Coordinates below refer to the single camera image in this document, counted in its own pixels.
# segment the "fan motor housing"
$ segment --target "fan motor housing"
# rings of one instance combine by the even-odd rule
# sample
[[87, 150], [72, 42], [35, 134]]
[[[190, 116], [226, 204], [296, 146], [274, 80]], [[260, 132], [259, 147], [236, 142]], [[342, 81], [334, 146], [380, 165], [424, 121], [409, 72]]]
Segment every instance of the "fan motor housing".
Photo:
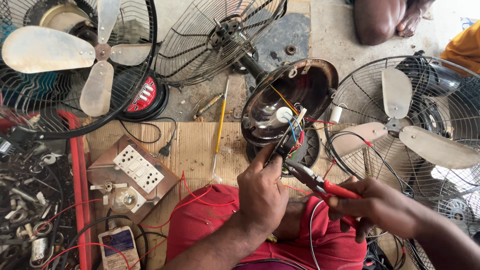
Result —
[[268, 118], [286, 106], [270, 85], [292, 104], [307, 109], [305, 117], [318, 119], [332, 102], [331, 93], [335, 91], [331, 89], [338, 87], [338, 73], [330, 62], [308, 58], [282, 66], [264, 77], [247, 100], [241, 118], [243, 136], [256, 146], [278, 142], [288, 128], [288, 123], [277, 127], [268, 124]]

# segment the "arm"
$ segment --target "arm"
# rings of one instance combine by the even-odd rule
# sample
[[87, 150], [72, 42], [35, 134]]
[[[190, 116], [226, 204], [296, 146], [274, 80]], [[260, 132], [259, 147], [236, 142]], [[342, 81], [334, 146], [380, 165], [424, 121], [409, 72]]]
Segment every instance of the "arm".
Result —
[[162, 269], [232, 269], [280, 224], [288, 191], [280, 182], [282, 158], [266, 146], [237, 178], [240, 209], [216, 232], [176, 256]]
[[480, 269], [480, 247], [447, 218], [406, 197], [375, 179], [345, 183], [344, 188], [363, 199], [330, 198], [335, 213], [362, 217], [357, 228], [357, 242], [364, 241], [373, 224], [402, 238], [415, 238], [437, 270]]

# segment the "hand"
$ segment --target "hand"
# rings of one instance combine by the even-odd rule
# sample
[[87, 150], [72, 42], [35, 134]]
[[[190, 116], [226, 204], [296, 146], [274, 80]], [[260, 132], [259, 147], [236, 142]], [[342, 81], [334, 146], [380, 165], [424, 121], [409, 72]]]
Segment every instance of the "hand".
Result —
[[264, 168], [274, 148], [265, 146], [237, 177], [240, 220], [248, 230], [265, 235], [278, 227], [288, 202], [288, 191], [280, 181], [282, 158], [275, 154]]
[[[356, 230], [356, 241], [362, 243], [374, 225], [401, 238], [413, 238], [417, 235], [422, 218], [433, 212], [419, 202], [408, 198], [399, 191], [380, 181], [368, 178], [358, 181], [352, 176], [340, 186], [362, 196], [363, 199], [343, 199], [333, 196], [328, 205], [331, 220], [337, 220], [344, 214], [361, 217]], [[348, 230], [340, 223], [343, 231]]]

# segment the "metal fan blade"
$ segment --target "metal fan blade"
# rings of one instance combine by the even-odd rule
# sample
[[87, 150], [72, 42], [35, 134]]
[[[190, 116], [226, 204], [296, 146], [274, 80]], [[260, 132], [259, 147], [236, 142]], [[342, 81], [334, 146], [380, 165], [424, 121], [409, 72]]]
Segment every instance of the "metal fan blade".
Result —
[[113, 84], [113, 66], [107, 61], [97, 62], [80, 95], [80, 108], [90, 116], [100, 116], [110, 110]]
[[121, 0], [98, 0], [98, 42], [106, 44], [117, 21]]
[[13, 31], [2, 46], [2, 58], [16, 71], [38, 73], [93, 65], [93, 46], [67, 33], [40, 26]]
[[[350, 131], [363, 137], [371, 144], [385, 138], [388, 130], [385, 125], [379, 122], [371, 122], [358, 126], [348, 127], [342, 131]], [[355, 151], [367, 147], [364, 141], [353, 134], [339, 133], [332, 136], [332, 147], [339, 157], [344, 157]]]
[[122, 65], [136, 66], [145, 61], [151, 48], [151, 43], [115, 45], [110, 50], [110, 59]]
[[402, 143], [426, 161], [452, 170], [468, 169], [480, 162], [479, 153], [417, 126], [406, 126], [399, 133]]
[[396, 68], [382, 70], [382, 89], [388, 117], [402, 119], [407, 116], [413, 92], [407, 75]]

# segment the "pliers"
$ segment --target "pliers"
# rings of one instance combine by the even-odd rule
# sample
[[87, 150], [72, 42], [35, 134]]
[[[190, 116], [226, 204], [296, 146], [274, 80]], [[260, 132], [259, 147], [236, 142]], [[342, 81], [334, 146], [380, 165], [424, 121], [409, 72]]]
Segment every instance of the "pliers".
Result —
[[[315, 174], [310, 168], [307, 168], [301, 164], [296, 163], [291, 159], [284, 161], [287, 170], [295, 176], [300, 182], [307, 185], [314, 193], [318, 194], [320, 198], [328, 205], [328, 199], [332, 196], [338, 196], [343, 198], [361, 199], [361, 196], [355, 192], [349, 191], [336, 184], [332, 184], [328, 180], [324, 180], [318, 174]], [[350, 227], [356, 229], [358, 221], [351, 216], [343, 216], [342, 220]]]

